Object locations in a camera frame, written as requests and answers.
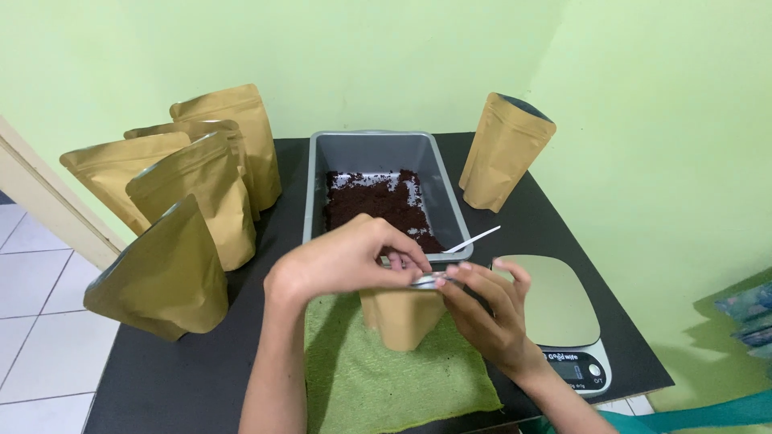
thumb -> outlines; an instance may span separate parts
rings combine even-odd
[[[375,286],[383,288],[406,287],[415,282],[423,272],[418,268],[406,270],[389,270],[382,266],[374,266],[372,276],[376,280]]]

hand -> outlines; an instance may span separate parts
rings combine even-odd
[[[445,280],[437,282],[438,291],[445,296],[445,305],[459,333],[483,357],[517,382],[516,377],[543,369],[544,356],[526,336],[523,304],[530,288],[530,276],[516,263],[496,259],[494,265],[509,271],[511,283],[492,270],[471,263],[449,266],[447,273],[486,299],[493,310],[491,317],[470,295]]]
[[[389,251],[392,270],[380,264]],[[360,214],[283,256],[266,277],[266,299],[314,297],[368,287],[405,287],[432,271],[421,247],[383,219]]]

digital kitchen scale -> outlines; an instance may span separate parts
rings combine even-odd
[[[598,396],[611,384],[611,367],[601,342],[595,310],[576,273],[547,256],[501,256],[520,264],[531,276],[525,303],[526,333],[539,345],[550,366],[579,395]],[[506,277],[512,275],[492,267]]]

door frame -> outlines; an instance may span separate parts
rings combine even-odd
[[[110,229],[0,116],[0,190],[54,235],[105,270],[126,248]]]

white plastic spoon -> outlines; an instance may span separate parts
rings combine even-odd
[[[491,232],[495,232],[500,227],[501,227],[501,225],[498,225],[497,227],[495,227],[493,229],[490,229],[490,230],[487,230],[487,231],[479,234],[478,236],[476,236],[474,238],[467,239],[465,242],[462,242],[461,244],[457,245],[456,247],[453,247],[452,249],[447,249],[443,253],[456,253],[459,250],[463,249],[464,247],[467,247],[469,244],[472,244],[473,242],[477,241],[478,239],[481,239],[483,236],[486,236],[486,235],[490,234]]]

